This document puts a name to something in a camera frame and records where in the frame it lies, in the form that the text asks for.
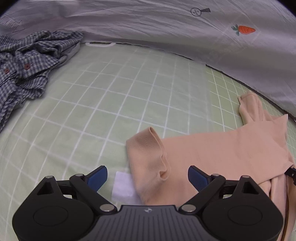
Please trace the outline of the green grid bed sheet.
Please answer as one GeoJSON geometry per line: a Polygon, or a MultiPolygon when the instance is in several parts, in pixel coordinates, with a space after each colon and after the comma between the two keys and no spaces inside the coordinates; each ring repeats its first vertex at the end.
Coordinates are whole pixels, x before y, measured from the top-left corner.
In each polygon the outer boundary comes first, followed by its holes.
{"type": "Polygon", "coordinates": [[[68,180],[103,165],[99,194],[130,174],[126,141],[153,128],[162,139],[243,125],[244,84],[202,62],[150,48],[83,44],[49,76],[44,95],[11,114],[1,132],[1,240],[16,240],[13,215],[46,176],[68,180]]]}

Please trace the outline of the white paper label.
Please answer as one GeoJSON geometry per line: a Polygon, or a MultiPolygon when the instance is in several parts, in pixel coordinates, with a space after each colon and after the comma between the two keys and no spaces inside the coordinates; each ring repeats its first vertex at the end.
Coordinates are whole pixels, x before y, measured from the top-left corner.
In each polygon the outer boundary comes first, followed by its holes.
{"type": "Polygon", "coordinates": [[[142,205],[134,188],[131,174],[119,171],[115,173],[111,200],[127,205],[142,205]]]}

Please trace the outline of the blue checkered shirt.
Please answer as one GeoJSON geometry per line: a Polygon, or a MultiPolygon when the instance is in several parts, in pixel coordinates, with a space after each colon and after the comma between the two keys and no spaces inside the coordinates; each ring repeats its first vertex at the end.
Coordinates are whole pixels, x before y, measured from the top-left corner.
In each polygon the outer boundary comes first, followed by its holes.
{"type": "Polygon", "coordinates": [[[80,49],[78,31],[39,31],[23,39],[1,35],[1,127],[14,109],[41,97],[54,68],[66,64],[80,49]]]}

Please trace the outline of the beige long sleeve shirt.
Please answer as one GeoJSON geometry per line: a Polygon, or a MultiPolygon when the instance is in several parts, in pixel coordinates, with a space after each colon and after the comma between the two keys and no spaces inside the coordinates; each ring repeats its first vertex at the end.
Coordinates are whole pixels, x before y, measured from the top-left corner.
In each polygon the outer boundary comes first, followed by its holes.
{"type": "Polygon", "coordinates": [[[295,185],[286,176],[295,165],[287,147],[288,116],[272,116],[258,96],[239,97],[243,126],[227,132],[195,133],[161,139],[146,128],[126,141],[135,189],[144,205],[181,206],[197,192],[188,180],[194,165],[228,180],[250,176],[284,218],[279,240],[288,240],[295,225],[295,185]]]}

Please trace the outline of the grey printed bed sheet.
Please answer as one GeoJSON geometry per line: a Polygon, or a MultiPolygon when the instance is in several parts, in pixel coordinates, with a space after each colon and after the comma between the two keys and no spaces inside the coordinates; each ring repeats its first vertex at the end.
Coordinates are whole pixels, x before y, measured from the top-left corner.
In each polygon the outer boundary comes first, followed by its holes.
{"type": "Polygon", "coordinates": [[[295,12],[281,1],[1,1],[1,33],[84,34],[202,60],[295,115],[295,12]]]}

